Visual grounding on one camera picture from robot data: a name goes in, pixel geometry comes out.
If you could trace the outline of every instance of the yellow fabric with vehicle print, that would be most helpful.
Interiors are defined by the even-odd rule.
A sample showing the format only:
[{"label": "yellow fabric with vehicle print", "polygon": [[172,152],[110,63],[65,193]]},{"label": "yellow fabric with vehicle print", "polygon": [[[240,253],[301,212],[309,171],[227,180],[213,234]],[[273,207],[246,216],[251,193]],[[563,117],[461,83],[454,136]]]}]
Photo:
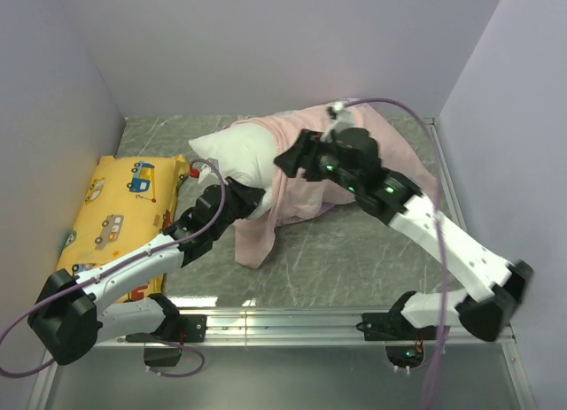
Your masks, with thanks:
[{"label": "yellow fabric with vehicle print", "polygon": [[[66,240],[58,269],[74,275],[111,262],[152,240],[171,224],[177,191],[189,164],[174,158],[100,159]],[[141,284],[119,302],[161,291],[163,276]]]}]

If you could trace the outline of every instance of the gray wall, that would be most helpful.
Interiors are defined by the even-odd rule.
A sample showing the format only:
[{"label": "gray wall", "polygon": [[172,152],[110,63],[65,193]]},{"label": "gray wall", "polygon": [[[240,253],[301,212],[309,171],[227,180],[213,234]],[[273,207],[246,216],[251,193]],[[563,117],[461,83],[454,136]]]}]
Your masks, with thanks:
[{"label": "gray wall", "polygon": [[[0,329],[28,309],[58,259],[90,174],[122,119],[58,0],[0,0]],[[23,325],[0,347],[12,371],[43,347]],[[0,377],[1,407],[25,408],[34,378]]]},{"label": "gray wall", "polygon": [[499,0],[61,0],[122,113],[345,96],[439,115]]},{"label": "gray wall", "polygon": [[567,0],[502,0],[441,112],[473,236],[536,271],[514,320],[535,398],[567,408]]}]

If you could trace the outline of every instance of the pillow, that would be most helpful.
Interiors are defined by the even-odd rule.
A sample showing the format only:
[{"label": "pillow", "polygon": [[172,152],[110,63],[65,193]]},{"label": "pillow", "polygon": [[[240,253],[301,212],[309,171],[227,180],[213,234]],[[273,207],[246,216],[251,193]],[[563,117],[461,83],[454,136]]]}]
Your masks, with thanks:
[{"label": "pillow", "polygon": [[[367,129],[378,142],[383,166],[411,178],[432,197],[436,180],[400,133],[368,104],[352,106],[351,114],[355,126]],[[329,124],[326,106],[319,105],[239,120],[222,131],[189,141],[201,158],[218,164],[223,176],[266,191],[252,216],[234,224],[238,263],[259,267],[273,247],[276,225],[309,220],[334,205],[353,202],[353,195],[337,184],[288,179],[274,166],[274,157],[295,143],[302,128],[322,132]],[[213,181],[207,172],[201,177],[202,182]]]},{"label": "pillow", "polygon": [[[183,156],[102,157],[57,269],[74,275],[148,243],[172,222],[177,191],[188,172],[189,164]],[[137,301],[160,292],[162,281],[163,276],[140,285],[118,302]]]}]

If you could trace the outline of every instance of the white wall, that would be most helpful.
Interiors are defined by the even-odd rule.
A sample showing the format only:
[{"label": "white wall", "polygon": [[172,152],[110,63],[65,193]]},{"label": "white wall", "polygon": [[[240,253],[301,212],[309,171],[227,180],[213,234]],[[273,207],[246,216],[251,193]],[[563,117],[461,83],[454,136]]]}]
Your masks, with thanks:
[{"label": "white wall", "polygon": [[535,270],[514,319],[541,409],[567,408],[567,0],[502,0],[440,115],[471,233]]},{"label": "white wall", "polygon": [[439,115],[499,0],[61,0],[122,113],[337,97]]},{"label": "white wall", "polygon": [[[58,0],[0,0],[0,329],[55,268],[90,174],[122,119]],[[0,347],[11,371],[43,347],[24,322]],[[0,407],[25,408],[34,378],[0,377]]]}]

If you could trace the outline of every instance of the white pillow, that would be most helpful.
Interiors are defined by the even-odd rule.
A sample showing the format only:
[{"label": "white pillow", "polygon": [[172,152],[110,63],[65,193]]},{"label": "white pillow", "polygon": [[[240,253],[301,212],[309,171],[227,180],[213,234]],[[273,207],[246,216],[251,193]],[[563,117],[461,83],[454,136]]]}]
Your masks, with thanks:
[{"label": "white pillow", "polygon": [[[216,133],[189,140],[189,146],[202,159],[210,159],[223,177],[232,177],[244,186],[264,189],[260,205],[248,217],[256,220],[272,206],[272,178],[277,156],[276,138],[262,125],[253,122],[236,124]],[[218,184],[208,166],[201,169],[198,183]]]}]

